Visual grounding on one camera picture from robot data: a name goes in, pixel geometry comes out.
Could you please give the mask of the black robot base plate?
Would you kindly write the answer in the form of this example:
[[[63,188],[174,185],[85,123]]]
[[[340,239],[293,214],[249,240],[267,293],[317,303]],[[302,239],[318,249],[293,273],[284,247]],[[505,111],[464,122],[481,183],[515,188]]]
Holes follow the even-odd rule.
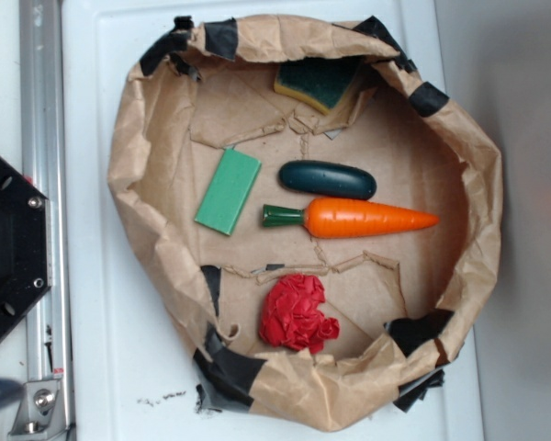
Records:
[[[50,287],[47,207],[0,156],[0,344]]]

